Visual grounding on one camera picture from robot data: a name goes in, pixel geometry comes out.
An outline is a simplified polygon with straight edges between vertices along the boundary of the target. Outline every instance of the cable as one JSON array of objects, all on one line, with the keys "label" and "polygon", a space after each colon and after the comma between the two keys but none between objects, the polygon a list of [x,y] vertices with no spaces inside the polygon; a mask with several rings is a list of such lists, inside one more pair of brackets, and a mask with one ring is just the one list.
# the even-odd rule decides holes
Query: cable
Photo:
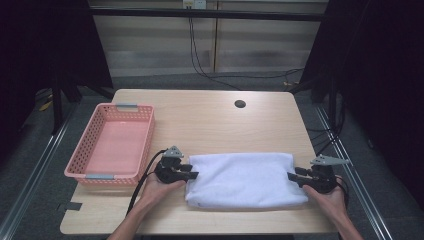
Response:
[{"label": "cable", "polygon": [[319,143],[315,143],[315,144],[313,144],[312,145],[312,147],[317,147],[317,146],[319,146],[319,145],[321,145],[321,144],[323,144],[323,143],[325,143],[325,142],[327,142],[327,144],[330,144],[331,142],[332,142],[332,140],[333,139],[331,139],[329,142],[327,142],[328,141],[328,139],[324,139],[323,141],[321,141],[321,142],[319,142]]},{"label": "cable", "polygon": [[344,186],[343,186],[342,184],[337,182],[337,186],[339,186],[344,193],[344,201],[345,201],[345,206],[347,208],[348,205],[349,205],[349,186],[347,185],[347,182],[343,178],[338,177],[338,176],[336,176],[336,178],[340,179],[342,181],[342,183],[344,184]]},{"label": "cable", "polygon": [[306,128],[307,131],[311,132],[327,132],[330,131],[330,128],[324,128],[324,129],[314,129],[314,128]]},{"label": "cable", "polygon": [[343,125],[345,122],[345,117],[346,117],[346,104],[344,101],[344,98],[342,98],[342,103],[341,103],[341,108],[340,108],[340,113],[339,113],[339,123],[336,126],[336,128],[333,130],[333,137],[330,139],[330,141],[321,149],[316,153],[316,156],[319,156],[328,146],[330,146],[330,144],[332,144],[333,142],[335,142],[336,140],[339,139],[340,133],[343,129]]},{"label": "cable", "polygon": [[[236,86],[233,86],[233,85],[231,85],[231,84],[228,84],[228,83],[225,83],[225,82],[221,82],[221,81],[218,81],[218,80],[215,80],[215,79],[211,78],[210,76],[208,76],[208,75],[207,75],[207,74],[203,71],[203,68],[202,68],[202,66],[201,66],[201,64],[200,64],[199,56],[198,56],[198,54],[197,54],[196,41],[194,40],[195,38],[194,38],[194,30],[193,30],[193,19],[192,19],[192,18],[189,18],[189,19],[188,19],[188,21],[189,21],[189,25],[190,25],[190,55],[191,55],[191,64],[193,65],[193,68],[194,68],[194,70],[197,72],[197,74],[199,74],[199,75],[200,75],[200,76],[202,76],[202,77],[208,78],[209,80],[211,80],[211,81],[213,81],[213,82],[217,82],[217,83],[220,83],[220,84],[224,84],[224,85],[226,85],[226,86],[229,86],[229,87],[231,87],[231,88],[234,88],[234,89],[236,89],[236,90],[241,91],[241,89],[240,89],[240,88],[238,88],[238,87],[236,87]],[[194,63],[194,58],[193,58],[193,46],[194,46],[194,53],[195,53],[195,56],[196,56],[196,59],[197,59],[197,64],[198,64],[199,69],[200,69],[200,71],[201,71],[201,72],[199,72],[199,70],[198,70],[198,69],[197,69],[197,67],[196,67],[196,64]]]},{"label": "cable", "polygon": [[324,134],[326,134],[326,133],[327,133],[327,132],[322,132],[322,133],[320,133],[320,134],[316,135],[315,137],[310,138],[309,140],[312,142],[313,140],[315,140],[315,139],[317,139],[317,138],[321,137],[322,135],[324,135]]},{"label": "cable", "polygon": [[312,78],[311,80],[309,80],[307,82],[300,83],[296,87],[290,89],[289,92],[291,94],[295,95],[298,92],[301,92],[301,91],[303,91],[305,89],[309,89],[309,88],[311,88],[315,84],[315,82],[318,81],[318,79],[319,79],[318,77],[315,77],[315,78]]},{"label": "cable", "polygon": [[205,71],[203,70],[201,64],[200,64],[200,60],[199,60],[199,55],[197,53],[197,46],[196,46],[196,41],[195,41],[195,37],[194,37],[194,28],[193,28],[193,19],[189,18],[189,26],[190,26],[190,53],[191,53],[191,63],[193,65],[194,70],[196,71],[197,74],[199,74],[202,77],[208,78],[211,81],[220,83],[220,84],[224,84],[226,86],[229,86],[231,88],[240,90],[240,88],[233,86],[231,84],[225,83],[225,82],[221,82],[216,80],[216,78],[253,78],[253,79],[272,79],[272,78],[281,78],[284,77],[286,79],[286,82],[288,82],[287,76],[294,74],[296,72],[302,71],[304,70],[304,68],[296,68],[296,69],[290,69],[286,72],[284,72],[283,74],[279,74],[279,75],[274,75],[274,76],[248,76],[248,75],[221,75],[221,76],[210,76],[208,74],[205,73]]},{"label": "cable", "polygon": [[140,192],[140,189],[141,189],[141,186],[143,186],[143,183],[144,183],[144,181],[146,181],[146,178],[151,174],[151,173],[148,173],[149,172],[149,169],[150,169],[150,167],[152,166],[152,164],[153,164],[153,162],[155,161],[155,159],[160,155],[160,154],[162,154],[162,153],[164,153],[166,150],[160,150],[159,152],[157,152],[156,154],[155,154],[155,156],[153,156],[153,158],[150,160],[150,162],[149,162],[149,165],[147,165],[147,167],[146,167],[146,170],[144,171],[144,174],[143,174],[143,176],[141,177],[141,179],[140,179],[140,181],[138,181],[138,184],[137,184],[137,187],[135,188],[135,190],[134,190],[134,193],[133,193],[133,195],[132,195],[132,197],[131,197],[131,201],[130,201],[130,204],[129,204],[129,206],[128,206],[128,210],[127,210],[127,214],[126,215],[128,215],[128,213],[131,211],[131,209],[133,208],[133,206],[134,206],[134,203],[135,203],[135,199],[137,198],[137,196],[138,196],[138,192]]}]

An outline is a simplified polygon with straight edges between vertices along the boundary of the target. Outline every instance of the white towel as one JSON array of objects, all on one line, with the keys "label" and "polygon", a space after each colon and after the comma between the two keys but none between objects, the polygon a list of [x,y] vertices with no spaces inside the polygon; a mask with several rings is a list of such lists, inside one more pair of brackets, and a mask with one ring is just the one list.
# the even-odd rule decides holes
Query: white towel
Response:
[{"label": "white towel", "polygon": [[294,173],[287,153],[228,153],[189,157],[197,179],[186,185],[189,206],[200,208],[273,208],[308,200],[288,180]]}]

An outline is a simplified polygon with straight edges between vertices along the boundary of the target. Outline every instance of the metal rail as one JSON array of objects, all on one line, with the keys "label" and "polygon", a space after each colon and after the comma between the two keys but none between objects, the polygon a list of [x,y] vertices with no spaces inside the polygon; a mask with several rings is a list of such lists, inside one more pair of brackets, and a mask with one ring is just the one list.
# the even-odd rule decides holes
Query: metal rail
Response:
[{"label": "metal rail", "polygon": [[253,12],[212,9],[173,9],[173,8],[124,8],[91,6],[89,8],[40,8],[40,14],[89,14],[97,16],[132,17],[182,17],[182,18],[219,18],[219,19],[256,19],[322,22],[325,20],[346,19],[350,16],[334,16],[320,13]]},{"label": "metal rail", "polygon": [[55,135],[50,137],[50,140],[44,149],[41,157],[39,158],[34,170],[29,176],[28,180],[25,183],[25,186],[19,193],[18,198],[13,204],[12,208],[7,213],[3,223],[0,226],[0,239],[9,240],[12,239],[13,235],[16,232],[16,229],[21,222],[25,211],[27,210],[40,182],[43,179],[45,172],[53,158],[54,153],[56,152],[57,147],[59,146],[65,132],[68,128],[69,119],[77,108],[77,103],[71,105],[65,121],[62,126],[59,128]]},{"label": "metal rail", "polygon": [[[325,129],[330,129],[329,119],[327,113],[325,112],[322,106],[316,108],[317,114],[321,120],[322,125]],[[334,134],[332,131],[328,131],[330,139],[334,139]],[[358,172],[355,169],[352,161],[350,160],[349,155],[346,152],[343,143],[340,138],[336,138],[333,143],[333,148],[336,151],[339,158],[348,159],[348,164],[343,164],[345,173],[347,174],[349,181],[351,182],[353,189],[355,190],[359,201],[372,225],[375,233],[377,234],[378,239],[382,240],[392,240],[392,236],[386,226],[386,223],[378,211],[377,207],[374,204],[374,201],[371,199],[367,189],[365,188],[361,178],[358,175]]]}]

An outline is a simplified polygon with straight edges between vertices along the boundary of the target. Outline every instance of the robotic arm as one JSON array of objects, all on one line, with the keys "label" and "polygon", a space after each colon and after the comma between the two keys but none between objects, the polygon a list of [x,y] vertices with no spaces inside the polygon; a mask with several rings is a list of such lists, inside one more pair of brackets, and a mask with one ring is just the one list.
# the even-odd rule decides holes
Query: robotic arm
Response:
[{"label": "robotic arm", "polygon": [[184,155],[181,151],[173,146],[166,150],[161,160],[158,162],[155,168],[155,173],[159,180],[163,183],[173,183],[179,180],[188,181],[190,179],[196,179],[198,172],[191,172],[192,165],[181,164],[181,159]]},{"label": "robotic arm", "polygon": [[311,161],[311,164],[313,164],[311,169],[296,167],[296,174],[287,173],[287,175],[289,180],[296,182],[300,188],[306,184],[319,193],[329,193],[337,186],[337,178],[334,175],[332,166],[348,162],[345,159],[320,155]]}]

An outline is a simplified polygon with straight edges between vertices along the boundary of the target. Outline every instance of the plastic basket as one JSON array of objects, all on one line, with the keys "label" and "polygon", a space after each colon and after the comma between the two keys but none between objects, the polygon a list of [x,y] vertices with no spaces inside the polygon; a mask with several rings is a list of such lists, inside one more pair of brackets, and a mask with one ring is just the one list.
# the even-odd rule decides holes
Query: plastic basket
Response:
[{"label": "plastic basket", "polygon": [[65,175],[82,184],[136,185],[146,167],[153,113],[152,106],[97,105]]}]

